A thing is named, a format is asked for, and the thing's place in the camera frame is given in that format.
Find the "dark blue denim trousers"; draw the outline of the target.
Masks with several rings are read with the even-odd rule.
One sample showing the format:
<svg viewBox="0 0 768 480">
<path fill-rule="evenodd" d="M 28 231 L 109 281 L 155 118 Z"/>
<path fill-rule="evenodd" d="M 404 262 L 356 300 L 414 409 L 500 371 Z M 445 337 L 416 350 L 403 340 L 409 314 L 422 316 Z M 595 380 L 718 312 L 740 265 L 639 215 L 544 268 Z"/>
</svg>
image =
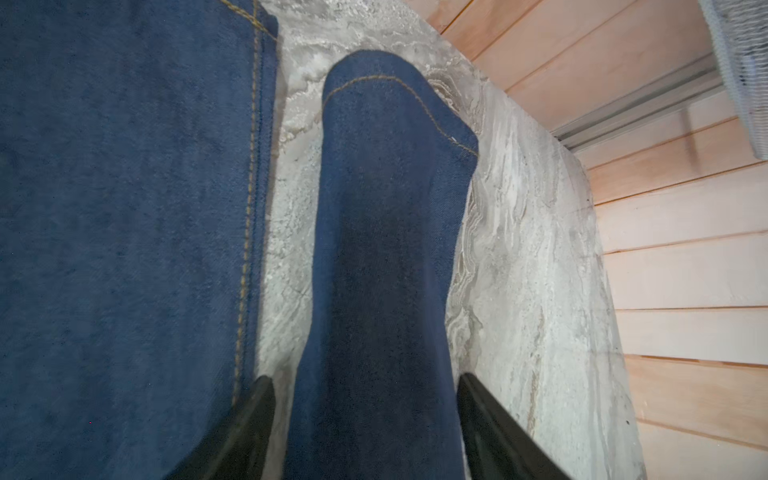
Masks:
<svg viewBox="0 0 768 480">
<path fill-rule="evenodd" d="M 1 5 L 1 475 L 166 479 L 258 376 L 279 25 L 256 1 Z M 289 479 L 460 479 L 444 315 L 478 140 L 336 63 Z"/>
</svg>

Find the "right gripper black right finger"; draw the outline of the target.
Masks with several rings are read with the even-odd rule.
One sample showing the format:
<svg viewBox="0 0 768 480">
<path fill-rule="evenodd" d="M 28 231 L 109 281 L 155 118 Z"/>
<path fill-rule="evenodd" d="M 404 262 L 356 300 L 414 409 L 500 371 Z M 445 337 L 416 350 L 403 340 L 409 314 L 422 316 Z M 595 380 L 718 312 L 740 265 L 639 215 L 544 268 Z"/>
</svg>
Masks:
<svg viewBox="0 0 768 480">
<path fill-rule="evenodd" d="M 460 376 L 457 402 L 472 478 L 568 477 L 474 374 L 464 373 Z"/>
</svg>

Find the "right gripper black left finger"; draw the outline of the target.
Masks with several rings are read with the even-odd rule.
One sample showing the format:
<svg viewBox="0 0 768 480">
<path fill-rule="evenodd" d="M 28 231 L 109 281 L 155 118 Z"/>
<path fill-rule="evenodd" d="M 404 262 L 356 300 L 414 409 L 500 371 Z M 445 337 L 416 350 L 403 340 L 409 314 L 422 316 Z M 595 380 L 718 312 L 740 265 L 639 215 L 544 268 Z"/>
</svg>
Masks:
<svg viewBox="0 0 768 480">
<path fill-rule="evenodd" d="M 256 379 L 245 400 L 167 475 L 169 479 L 260 479 L 276 408 L 273 380 Z"/>
</svg>

